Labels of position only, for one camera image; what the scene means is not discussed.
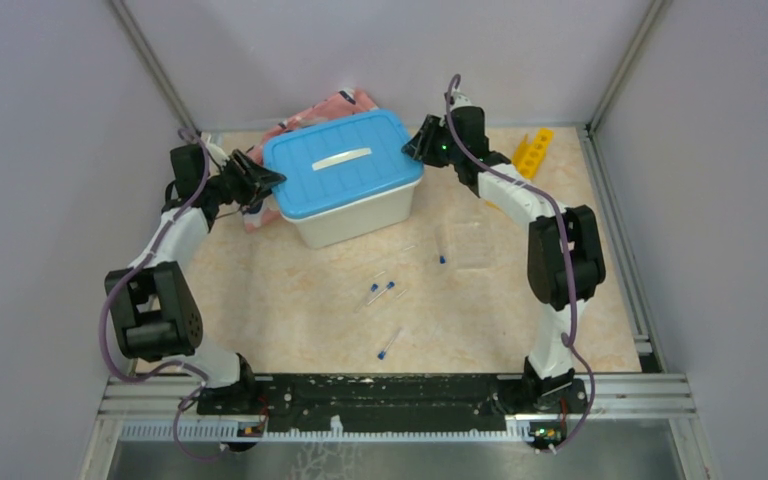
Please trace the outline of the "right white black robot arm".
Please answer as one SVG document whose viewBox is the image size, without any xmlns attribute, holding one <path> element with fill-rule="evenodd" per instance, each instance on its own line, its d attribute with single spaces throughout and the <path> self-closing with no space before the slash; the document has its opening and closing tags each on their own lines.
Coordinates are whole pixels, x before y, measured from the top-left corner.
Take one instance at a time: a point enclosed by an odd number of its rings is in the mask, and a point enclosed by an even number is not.
<svg viewBox="0 0 768 480">
<path fill-rule="evenodd" d="M 477 106 L 427 115 L 402 150 L 426 166 L 453 167 L 461 184 L 526 230 L 527 280 L 543 312 L 524 362 L 523 398 L 548 412 L 573 383 L 579 317 L 606 277 L 598 225 L 589 206 L 562 205 L 491 150 L 484 120 Z"/>
</svg>

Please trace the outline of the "white plastic storage bin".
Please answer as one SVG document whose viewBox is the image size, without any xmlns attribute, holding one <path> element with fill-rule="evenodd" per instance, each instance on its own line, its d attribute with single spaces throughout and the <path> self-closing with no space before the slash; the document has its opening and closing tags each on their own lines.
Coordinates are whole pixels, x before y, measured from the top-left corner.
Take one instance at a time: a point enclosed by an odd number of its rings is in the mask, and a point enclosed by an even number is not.
<svg viewBox="0 0 768 480">
<path fill-rule="evenodd" d="M 405 221 L 420 183 L 417 180 L 303 219 L 283 217 L 309 248 L 319 249 Z"/>
</svg>

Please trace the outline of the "blue plastic bin lid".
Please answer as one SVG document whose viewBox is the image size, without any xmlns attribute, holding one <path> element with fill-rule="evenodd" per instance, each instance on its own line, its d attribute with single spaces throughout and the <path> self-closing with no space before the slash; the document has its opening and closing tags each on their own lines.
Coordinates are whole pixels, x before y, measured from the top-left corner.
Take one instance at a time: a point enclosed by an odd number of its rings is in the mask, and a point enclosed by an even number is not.
<svg viewBox="0 0 768 480">
<path fill-rule="evenodd" d="M 279 135 L 263 161 L 286 178 L 273 188 L 281 213 L 300 220 L 420 180 L 409 140 L 395 113 L 376 109 Z"/>
</svg>

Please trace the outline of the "pink patterned cloth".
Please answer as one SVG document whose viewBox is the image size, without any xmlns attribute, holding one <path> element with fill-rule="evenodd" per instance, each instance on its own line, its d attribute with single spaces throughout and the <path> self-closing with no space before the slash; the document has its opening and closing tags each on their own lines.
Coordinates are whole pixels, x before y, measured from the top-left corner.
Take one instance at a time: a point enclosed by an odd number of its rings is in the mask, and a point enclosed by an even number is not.
<svg viewBox="0 0 768 480">
<path fill-rule="evenodd" d="M 255 163 L 262 165 L 266 143 L 277 136 L 378 108 L 378 104 L 362 89 L 338 90 L 314 106 L 278 122 L 263 134 L 258 144 L 249 148 L 245 154 Z M 267 198 L 248 213 L 242 215 L 247 233 L 253 233 L 279 217 L 280 211 L 272 197 Z"/>
</svg>

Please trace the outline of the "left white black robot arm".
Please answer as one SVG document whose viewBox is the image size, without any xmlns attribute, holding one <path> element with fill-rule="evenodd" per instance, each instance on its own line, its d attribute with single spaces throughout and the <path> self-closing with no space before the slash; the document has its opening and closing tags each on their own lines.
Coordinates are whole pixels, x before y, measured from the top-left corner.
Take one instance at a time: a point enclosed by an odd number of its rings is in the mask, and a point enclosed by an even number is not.
<svg viewBox="0 0 768 480">
<path fill-rule="evenodd" d="M 109 344 L 114 340 L 123 357 L 154 363 L 152 375 L 180 367 L 204 390 L 219 393 L 233 412 L 245 414 L 260 399 L 252 368 L 241 354 L 207 338 L 185 269 L 212 231 L 221 206 L 249 210 L 286 178 L 239 150 L 224 154 L 202 140 L 172 149 L 170 163 L 174 179 L 158 229 L 128 267 L 105 278 L 98 327 L 102 359 L 119 380 L 147 380 L 145 374 L 128 375 L 116 365 Z"/>
</svg>

